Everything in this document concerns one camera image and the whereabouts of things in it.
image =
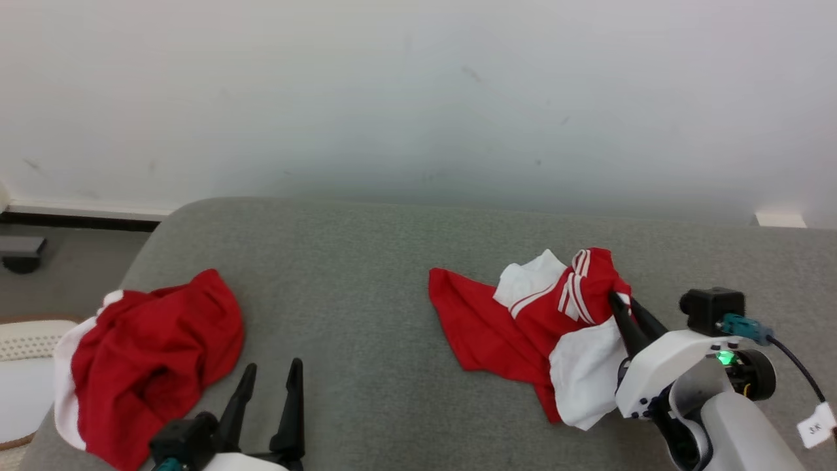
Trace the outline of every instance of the gray floor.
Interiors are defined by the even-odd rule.
[[[60,313],[89,317],[115,290],[146,232],[0,224],[0,236],[47,238],[42,266],[28,275],[0,268],[0,318]]]

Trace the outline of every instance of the red cloth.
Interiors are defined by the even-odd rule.
[[[448,270],[430,270],[430,301],[462,369],[531,383],[549,422],[559,422],[550,353],[564,334],[608,320],[609,293],[630,296],[630,286],[610,251],[592,248],[580,251],[548,287],[512,290],[520,295],[508,307],[494,299],[495,291]]]
[[[87,451],[138,469],[151,438],[233,369],[243,341],[239,305],[215,270],[179,287],[125,291],[72,358]]]

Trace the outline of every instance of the gray furniture leg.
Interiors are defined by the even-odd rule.
[[[0,236],[0,257],[10,272],[24,275],[41,265],[41,252],[47,244],[43,237]]]

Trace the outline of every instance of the black cable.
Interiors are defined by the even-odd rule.
[[[771,344],[776,345],[788,356],[788,358],[790,358],[791,361],[793,361],[793,364],[796,365],[797,368],[799,368],[799,371],[802,371],[802,374],[805,376],[805,379],[808,380],[808,383],[811,385],[812,388],[814,388],[814,393],[817,395],[817,399],[819,399],[820,402],[825,402],[825,396],[823,395],[822,390],[819,389],[817,381],[814,380],[814,377],[811,375],[810,372],[808,372],[808,369],[805,368],[801,361],[799,361],[799,358],[796,358],[796,355],[794,355],[793,352],[788,349],[788,347],[784,346],[782,342],[776,340],[772,335],[768,335],[767,337],[765,337],[765,339]]]

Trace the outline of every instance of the gray table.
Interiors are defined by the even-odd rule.
[[[463,372],[427,296],[428,270],[496,283],[513,261],[551,248],[614,252],[616,267],[669,328],[690,287],[744,291],[837,401],[837,232],[592,219],[277,199],[211,199],[166,219],[123,286],[150,290],[216,267],[244,312],[247,338],[233,374],[195,411],[220,413],[244,366],[259,379],[242,434],[267,448],[290,361],[305,361],[309,471],[338,469],[671,469],[648,422],[612,413],[590,432],[547,423],[529,385]],[[833,447],[804,450],[796,422],[816,399],[777,350],[780,383],[762,408],[809,470],[834,469]],[[24,470],[108,469],[57,436],[47,417]]]

